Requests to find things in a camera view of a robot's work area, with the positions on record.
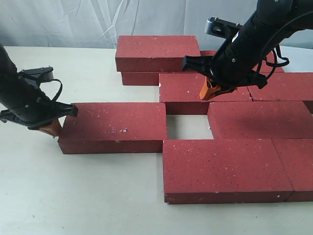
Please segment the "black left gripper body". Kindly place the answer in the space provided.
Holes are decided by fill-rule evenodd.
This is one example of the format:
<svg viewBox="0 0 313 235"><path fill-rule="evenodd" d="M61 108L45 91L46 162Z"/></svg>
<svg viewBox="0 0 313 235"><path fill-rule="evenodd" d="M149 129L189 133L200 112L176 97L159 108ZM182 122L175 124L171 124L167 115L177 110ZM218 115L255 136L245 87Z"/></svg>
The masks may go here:
<svg viewBox="0 0 313 235"><path fill-rule="evenodd" d="M1 93L0 103L6 108L0 112L0 120L12 122L38 130L48 126L60 117L77 117L78 108L73 104L58 102L60 93L50 99L45 94L26 96L25 94Z"/></svg>

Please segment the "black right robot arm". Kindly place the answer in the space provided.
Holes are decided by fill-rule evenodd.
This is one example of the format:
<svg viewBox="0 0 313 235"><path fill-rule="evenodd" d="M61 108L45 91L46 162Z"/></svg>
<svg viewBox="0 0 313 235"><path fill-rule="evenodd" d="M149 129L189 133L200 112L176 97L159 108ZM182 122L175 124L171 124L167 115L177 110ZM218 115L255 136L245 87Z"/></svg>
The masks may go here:
<svg viewBox="0 0 313 235"><path fill-rule="evenodd" d="M200 99L208 101L235 91L238 87L267 85L269 75L260 74L262 63L272 68L289 64L282 58L279 44L292 34L312 29L311 0L260 0L255 12L244 25L212 17L205 32L225 41L213 56L185 56L184 71L196 71L205 76Z"/></svg>

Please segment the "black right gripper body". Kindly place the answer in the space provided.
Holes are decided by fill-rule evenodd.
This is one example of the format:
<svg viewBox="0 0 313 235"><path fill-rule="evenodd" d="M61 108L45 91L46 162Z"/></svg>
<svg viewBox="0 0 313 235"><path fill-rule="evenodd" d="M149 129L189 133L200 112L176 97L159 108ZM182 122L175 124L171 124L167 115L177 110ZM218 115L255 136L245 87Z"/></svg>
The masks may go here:
<svg viewBox="0 0 313 235"><path fill-rule="evenodd" d="M265 56L264 47L253 42L229 43L213 56L185 56L183 71L196 71L224 87L257 86L263 88L267 79L253 68Z"/></svg>

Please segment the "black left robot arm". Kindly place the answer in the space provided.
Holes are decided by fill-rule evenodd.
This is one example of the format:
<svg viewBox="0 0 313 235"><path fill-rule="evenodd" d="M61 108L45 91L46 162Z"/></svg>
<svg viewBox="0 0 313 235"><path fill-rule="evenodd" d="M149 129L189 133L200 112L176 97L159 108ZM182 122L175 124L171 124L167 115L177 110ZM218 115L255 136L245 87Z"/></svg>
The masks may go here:
<svg viewBox="0 0 313 235"><path fill-rule="evenodd" d="M59 136L62 130L59 118L77 117L78 108L57 101L62 84L53 98L41 90L42 83L53 81L61 83L53 77L53 67L18 71L6 49L0 46L0 103L6 108L0 112L0 120Z"/></svg>

